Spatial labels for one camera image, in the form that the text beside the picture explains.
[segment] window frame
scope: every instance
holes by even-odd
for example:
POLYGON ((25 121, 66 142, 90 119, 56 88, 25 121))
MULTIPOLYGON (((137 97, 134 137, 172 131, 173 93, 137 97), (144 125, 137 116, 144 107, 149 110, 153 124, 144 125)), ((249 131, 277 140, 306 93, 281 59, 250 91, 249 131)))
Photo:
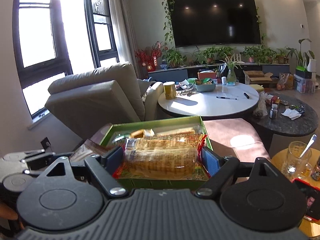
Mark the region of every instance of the window frame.
MULTIPOLYGON (((20 4, 47 4, 47 3, 35 3, 35 2, 23 2, 20 0, 13 0, 12 8, 12 38, 13 38, 13 49, 14 56, 17 65, 18 76, 21 84, 21 88, 24 89, 42 80, 50 78, 60 73, 65 73, 65 75, 73 74, 71 63, 68 56, 68 49, 65 40, 63 21, 62 21, 62 11, 60 0, 50 0, 50 21, 51 30, 53 37, 53 46, 55 50, 56 57, 44 62, 40 62, 28 67, 24 67, 21 46, 20 46, 20 32, 19 32, 19 9, 20 8, 39 8, 36 6, 31 7, 20 7, 20 4)), ((31 114, 32 118, 41 115, 45 111, 45 108, 40 109, 34 114, 31 114)))
POLYGON ((99 51, 98 47, 98 42, 97 42, 97 36, 96 36, 96 31, 94 27, 94 19, 93 19, 93 10, 92 10, 92 3, 91 0, 84 0, 84 9, 85 9, 85 14, 86 14, 86 20, 87 20, 87 29, 88 29, 88 35, 89 35, 89 41, 90 41, 90 47, 91 47, 91 52, 92 52, 92 59, 95 68, 101 67, 100 61, 109 59, 109 58, 116 58, 117 62, 119 62, 119 57, 118 57, 118 51, 116 48, 116 42, 115 42, 115 37, 113 33, 113 26, 112 22, 111 25, 109 24, 104 24, 108 26, 108 31, 109 31, 109 37, 110 37, 110 43, 111 43, 111 49, 109 50, 101 50, 99 51))

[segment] curtain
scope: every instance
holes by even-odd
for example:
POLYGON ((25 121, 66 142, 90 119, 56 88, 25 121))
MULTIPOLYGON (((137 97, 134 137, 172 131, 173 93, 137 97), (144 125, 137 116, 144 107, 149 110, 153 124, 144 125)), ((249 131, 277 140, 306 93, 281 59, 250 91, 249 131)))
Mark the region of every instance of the curtain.
POLYGON ((109 0, 111 21, 119 60, 133 64, 138 78, 142 77, 134 51, 138 50, 128 0, 109 0))

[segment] black pen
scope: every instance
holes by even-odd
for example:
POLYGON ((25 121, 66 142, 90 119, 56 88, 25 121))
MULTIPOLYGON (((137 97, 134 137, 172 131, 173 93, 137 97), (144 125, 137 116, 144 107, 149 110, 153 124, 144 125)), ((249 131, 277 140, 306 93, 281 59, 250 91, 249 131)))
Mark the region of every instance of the black pen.
POLYGON ((217 97, 217 98, 220 98, 220 99, 232 99, 232 100, 237 100, 236 98, 225 98, 225 97, 217 97))

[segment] hanging vine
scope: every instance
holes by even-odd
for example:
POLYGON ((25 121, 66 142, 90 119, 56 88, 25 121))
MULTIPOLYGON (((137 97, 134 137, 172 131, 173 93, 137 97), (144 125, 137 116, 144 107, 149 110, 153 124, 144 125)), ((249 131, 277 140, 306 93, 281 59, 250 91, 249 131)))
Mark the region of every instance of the hanging vine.
MULTIPOLYGON (((165 16, 166 21, 164 22, 163 30, 166 30, 166 33, 164 35, 165 42, 169 41, 170 44, 173 42, 173 31, 172 31, 172 22, 171 22, 171 15, 173 13, 173 7, 174 7, 174 0, 163 0, 162 6, 164 6, 164 11, 167 14, 165 16)), ((259 7, 257 7, 257 23, 261 24, 260 16, 258 15, 259 7)))

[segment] green box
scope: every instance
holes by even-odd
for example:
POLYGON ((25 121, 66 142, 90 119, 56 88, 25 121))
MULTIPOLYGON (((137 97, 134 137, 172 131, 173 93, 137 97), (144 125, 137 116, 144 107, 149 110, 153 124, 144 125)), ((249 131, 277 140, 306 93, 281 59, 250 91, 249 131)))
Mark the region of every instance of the green box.
MULTIPOLYGON (((117 133, 131 133, 140 129, 153 129, 155 132, 161 132, 165 130, 173 130, 184 127, 191 127, 200 125, 207 133, 204 123, 200 116, 171 118, 164 120, 155 120, 148 122, 136 122, 127 124, 114 124, 110 127, 102 141, 101 146, 107 146, 116 136, 117 133)), ((212 149, 209 138, 206 138, 207 147, 212 149)), ((196 190, 205 181, 201 180, 157 180, 157 179, 119 179, 118 182, 128 190, 132 188, 174 188, 183 189, 189 188, 190 190, 196 190)))

